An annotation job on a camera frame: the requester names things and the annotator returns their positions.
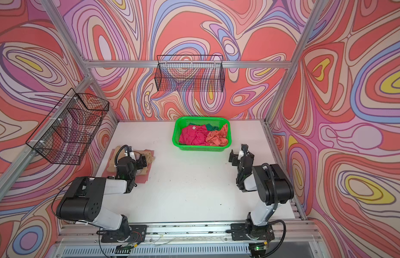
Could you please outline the coral orange t shirt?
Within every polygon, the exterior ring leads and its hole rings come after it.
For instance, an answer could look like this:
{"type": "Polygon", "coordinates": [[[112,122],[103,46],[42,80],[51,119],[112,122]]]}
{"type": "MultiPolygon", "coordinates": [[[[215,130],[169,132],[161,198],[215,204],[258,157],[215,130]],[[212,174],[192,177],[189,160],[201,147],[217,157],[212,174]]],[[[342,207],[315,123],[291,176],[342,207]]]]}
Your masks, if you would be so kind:
{"type": "Polygon", "coordinates": [[[220,130],[210,131],[206,137],[209,146],[224,147],[228,144],[228,125],[225,124],[220,130]]]}

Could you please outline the green plastic basket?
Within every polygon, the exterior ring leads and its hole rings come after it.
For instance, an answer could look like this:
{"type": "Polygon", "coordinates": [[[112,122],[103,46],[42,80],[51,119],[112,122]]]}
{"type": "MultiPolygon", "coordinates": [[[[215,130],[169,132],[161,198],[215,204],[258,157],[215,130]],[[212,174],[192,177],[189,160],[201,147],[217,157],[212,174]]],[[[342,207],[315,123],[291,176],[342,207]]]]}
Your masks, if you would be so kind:
{"type": "Polygon", "coordinates": [[[222,152],[232,143],[230,122],[219,117],[181,117],[175,122],[172,141],[182,151],[222,152]]]}

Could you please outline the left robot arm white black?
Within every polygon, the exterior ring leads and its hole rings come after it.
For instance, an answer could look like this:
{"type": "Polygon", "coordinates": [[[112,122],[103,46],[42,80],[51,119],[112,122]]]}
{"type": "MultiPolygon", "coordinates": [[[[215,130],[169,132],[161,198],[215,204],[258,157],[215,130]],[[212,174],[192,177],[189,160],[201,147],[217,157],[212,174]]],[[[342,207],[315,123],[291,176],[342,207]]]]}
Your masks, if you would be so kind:
{"type": "Polygon", "coordinates": [[[132,246],[145,241],[147,226],[131,226],[126,215],[104,207],[108,195],[129,194],[137,186],[137,172],[147,167],[146,157],[123,145],[114,157],[114,177],[77,177],[61,201],[55,216],[58,219],[90,224],[98,228],[102,243],[127,243],[132,246]]]}

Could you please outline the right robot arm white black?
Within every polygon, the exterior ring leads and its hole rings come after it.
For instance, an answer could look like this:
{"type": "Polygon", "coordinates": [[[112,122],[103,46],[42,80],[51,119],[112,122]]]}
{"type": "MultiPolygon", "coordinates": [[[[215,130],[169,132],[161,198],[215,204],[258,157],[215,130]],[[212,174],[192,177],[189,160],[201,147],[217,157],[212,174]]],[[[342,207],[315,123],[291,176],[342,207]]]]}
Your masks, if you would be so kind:
{"type": "Polygon", "coordinates": [[[292,200],[293,186],[278,164],[253,165],[254,154],[248,145],[242,144],[238,154],[229,155],[229,163],[237,168],[236,186],[242,192],[257,192],[260,202],[248,213],[244,223],[231,224],[227,232],[234,241],[274,240],[270,219],[277,209],[292,200]]]}

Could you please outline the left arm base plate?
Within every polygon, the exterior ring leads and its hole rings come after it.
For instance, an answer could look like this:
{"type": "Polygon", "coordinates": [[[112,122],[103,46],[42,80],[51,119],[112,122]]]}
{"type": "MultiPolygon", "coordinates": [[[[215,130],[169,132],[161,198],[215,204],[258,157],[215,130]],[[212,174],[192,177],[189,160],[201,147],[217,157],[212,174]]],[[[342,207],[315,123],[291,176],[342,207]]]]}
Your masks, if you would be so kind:
{"type": "Polygon", "coordinates": [[[148,226],[144,224],[121,226],[115,231],[99,230],[102,243],[141,243],[145,241],[148,226]]]}

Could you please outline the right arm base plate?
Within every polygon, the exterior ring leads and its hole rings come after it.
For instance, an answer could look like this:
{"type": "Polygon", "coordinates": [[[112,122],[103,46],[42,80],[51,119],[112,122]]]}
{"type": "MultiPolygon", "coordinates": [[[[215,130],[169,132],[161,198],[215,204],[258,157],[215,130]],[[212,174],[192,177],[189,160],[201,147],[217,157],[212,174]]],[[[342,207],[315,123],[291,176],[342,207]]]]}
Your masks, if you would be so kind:
{"type": "Polygon", "coordinates": [[[248,223],[233,223],[226,232],[231,234],[234,241],[265,240],[270,242],[275,239],[274,230],[270,225],[255,226],[248,223]]]}

